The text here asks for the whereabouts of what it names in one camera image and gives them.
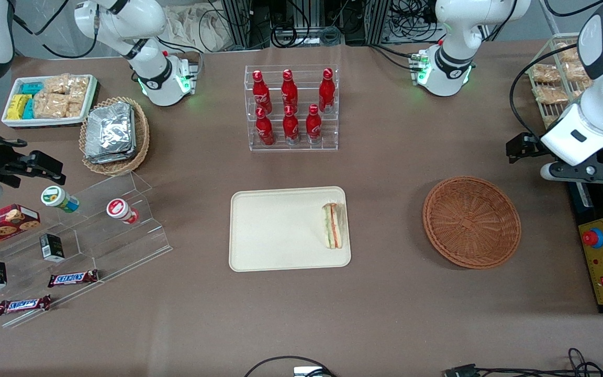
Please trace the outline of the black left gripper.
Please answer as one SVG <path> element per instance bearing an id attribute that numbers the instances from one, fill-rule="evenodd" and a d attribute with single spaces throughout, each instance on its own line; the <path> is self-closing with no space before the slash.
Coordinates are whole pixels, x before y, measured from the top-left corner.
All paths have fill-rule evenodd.
<path id="1" fill-rule="evenodd" d="M 522 132 L 521 140 L 507 142 L 509 163 L 515 163 L 527 157 L 540 157 L 542 153 L 540 147 L 538 136 L 529 132 Z"/>

